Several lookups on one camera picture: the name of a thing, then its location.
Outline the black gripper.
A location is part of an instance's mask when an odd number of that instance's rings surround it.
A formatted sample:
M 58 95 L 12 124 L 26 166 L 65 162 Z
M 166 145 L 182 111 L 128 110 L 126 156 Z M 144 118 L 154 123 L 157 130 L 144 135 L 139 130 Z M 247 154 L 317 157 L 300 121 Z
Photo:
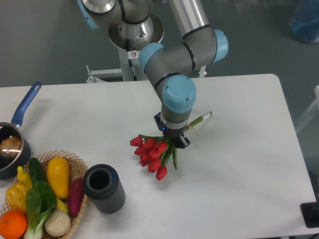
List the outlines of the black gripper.
M 179 129 L 171 129 L 163 125 L 163 121 L 161 119 L 161 112 L 154 116 L 154 120 L 159 130 L 162 131 L 163 136 L 171 137 L 172 143 L 176 148 L 185 149 L 190 145 L 190 141 L 187 137 L 184 136 L 185 127 Z

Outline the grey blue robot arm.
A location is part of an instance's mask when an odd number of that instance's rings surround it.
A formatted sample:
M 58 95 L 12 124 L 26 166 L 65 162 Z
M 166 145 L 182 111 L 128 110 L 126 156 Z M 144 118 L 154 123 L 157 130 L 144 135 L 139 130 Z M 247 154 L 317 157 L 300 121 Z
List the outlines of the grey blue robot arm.
M 183 42 L 168 49 L 161 40 L 162 22 L 147 0 L 80 0 L 78 6 L 91 28 L 105 27 L 122 57 L 123 79 L 148 79 L 161 101 L 155 115 L 159 130 L 173 145 L 185 148 L 184 136 L 196 100 L 196 86 L 187 73 L 219 61 L 228 53 L 221 30 L 210 27 L 199 0 L 171 0 Z

